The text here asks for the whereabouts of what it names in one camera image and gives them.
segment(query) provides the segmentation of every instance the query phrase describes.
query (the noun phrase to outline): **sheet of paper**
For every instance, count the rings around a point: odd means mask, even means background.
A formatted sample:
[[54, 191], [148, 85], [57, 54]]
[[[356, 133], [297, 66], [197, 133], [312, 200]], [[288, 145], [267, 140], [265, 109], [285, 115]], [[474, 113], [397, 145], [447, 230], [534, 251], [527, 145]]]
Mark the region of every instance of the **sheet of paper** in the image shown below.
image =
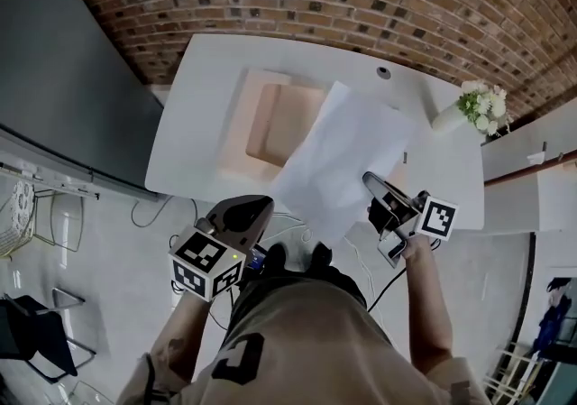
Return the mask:
[[336, 82], [270, 193], [332, 247], [371, 203], [362, 175], [371, 170], [386, 178], [413, 129], [399, 111]]

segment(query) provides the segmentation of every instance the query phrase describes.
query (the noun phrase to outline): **brick wall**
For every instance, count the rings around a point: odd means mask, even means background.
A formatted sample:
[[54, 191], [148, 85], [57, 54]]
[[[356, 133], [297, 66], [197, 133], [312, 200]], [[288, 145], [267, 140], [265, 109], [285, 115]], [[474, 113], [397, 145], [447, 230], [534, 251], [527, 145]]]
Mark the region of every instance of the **brick wall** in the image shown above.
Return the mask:
[[515, 117], [577, 96], [577, 0], [86, 0], [143, 80], [169, 84], [195, 32], [316, 42], [460, 84], [483, 78]]

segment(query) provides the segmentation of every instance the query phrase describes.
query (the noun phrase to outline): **floor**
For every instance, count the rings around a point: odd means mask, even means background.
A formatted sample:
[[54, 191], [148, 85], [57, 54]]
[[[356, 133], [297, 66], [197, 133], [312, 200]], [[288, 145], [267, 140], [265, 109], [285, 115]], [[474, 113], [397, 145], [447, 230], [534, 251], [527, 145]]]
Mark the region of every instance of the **floor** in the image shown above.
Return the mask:
[[[0, 200], [12, 187], [0, 179]], [[49, 235], [49, 200], [43, 200], [38, 232]], [[169, 238], [194, 218], [190, 200], [173, 198], [158, 219], [147, 228], [135, 227], [130, 218], [134, 200], [110, 196], [84, 202], [84, 227], [77, 253], [67, 252], [34, 239], [0, 261], [0, 290], [11, 296], [30, 294], [48, 303], [50, 289], [59, 286], [87, 300], [81, 308], [64, 315], [69, 334], [97, 351], [96, 360], [68, 378], [49, 385], [26, 364], [0, 361], [0, 373], [22, 404], [60, 403], [77, 380], [82, 380], [114, 401], [136, 359], [151, 347], [169, 316], [173, 294], [169, 284], [167, 252]], [[160, 204], [142, 202], [135, 211], [140, 223], [150, 220]], [[210, 205], [199, 203], [201, 215]], [[54, 221], [55, 235], [74, 247], [78, 240], [79, 217]], [[266, 236], [298, 224], [274, 217]], [[334, 249], [334, 265], [351, 275], [367, 300], [373, 300], [371, 285], [362, 263], [370, 270], [378, 293], [398, 270], [393, 270], [376, 248], [377, 236], [367, 225], [356, 225], [346, 243]], [[285, 241], [291, 251], [288, 266], [306, 265], [314, 237], [304, 227], [292, 228], [271, 245]], [[517, 317], [528, 250], [528, 235], [478, 236], [456, 231], [451, 241], [436, 252], [444, 295], [453, 321], [454, 353], [469, 358], [478, 378], [497, 360], [495, 349], [508, 339]], [[408, 355], [408, 298], [404, 277], [396, 282], [373, 315], [389, 333], [394, 345]], [[230, 301], [219, 298], [212, 309], [226, 325]], [[199, 357], [204, 366], [212, 361], [224, 337], [213, 320], [206, 325]]]

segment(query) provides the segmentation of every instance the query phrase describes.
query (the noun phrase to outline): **fiducial marker cube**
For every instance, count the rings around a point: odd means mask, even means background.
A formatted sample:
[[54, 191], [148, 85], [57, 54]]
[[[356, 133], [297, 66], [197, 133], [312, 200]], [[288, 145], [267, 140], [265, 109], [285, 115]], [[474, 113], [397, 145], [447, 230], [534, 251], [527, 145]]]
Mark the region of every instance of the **fiducial marker cube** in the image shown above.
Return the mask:
[[240, 281], [246, 255], [188, 226], [170, 249], [172, 279], [210, 301]]
[[439, 198], [427, 197], [416, 232], [447, 241], [456, 222], [459, 206]]

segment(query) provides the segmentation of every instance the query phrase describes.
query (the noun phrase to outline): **chair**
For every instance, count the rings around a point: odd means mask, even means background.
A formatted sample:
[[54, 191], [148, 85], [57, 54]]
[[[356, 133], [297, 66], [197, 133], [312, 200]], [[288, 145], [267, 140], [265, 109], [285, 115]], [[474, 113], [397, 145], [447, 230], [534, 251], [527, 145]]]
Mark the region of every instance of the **chair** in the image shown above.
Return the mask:
[[[50, 246], [77, 252], [84, 224], [84, 199], [82, 197], [79, 197], [80, 235], [76, 248], [57, 243], [54, 238], [52, 218], [55, 198], [66, 196], [73, 197], [52, 189], [35, 190], [33, 184], [19, 180], [11, 196], [0, 206], [0, 259], [10, 258], [12, 253], [28, 244], [33, 238], [38, 238]], [[50, 238], [42, 236], [36, 230], [39, 202], [43, 198], [50, 199]]]
[[[59, 294], [75, 302], [59, 306]], [[59, 288], [52, 289], [52, 300], [54, 308], [46, 308], [30, 296], [11, 299], [5, 294], [4, 299], [0, 299], [0, 358], [24, 360], [37, 374], [54, 384], [67, 375], [78, 376], [78, 368], [92, 362], [96, 352], [66, 335], [62, 317], [58, 313], [81, 306], [85, 301]], [[69, 343], [88, 352], [90, 357], [74, 365]], [[37, 352], [64, 373], [50, 377], [41, 372], [30, 362]]]

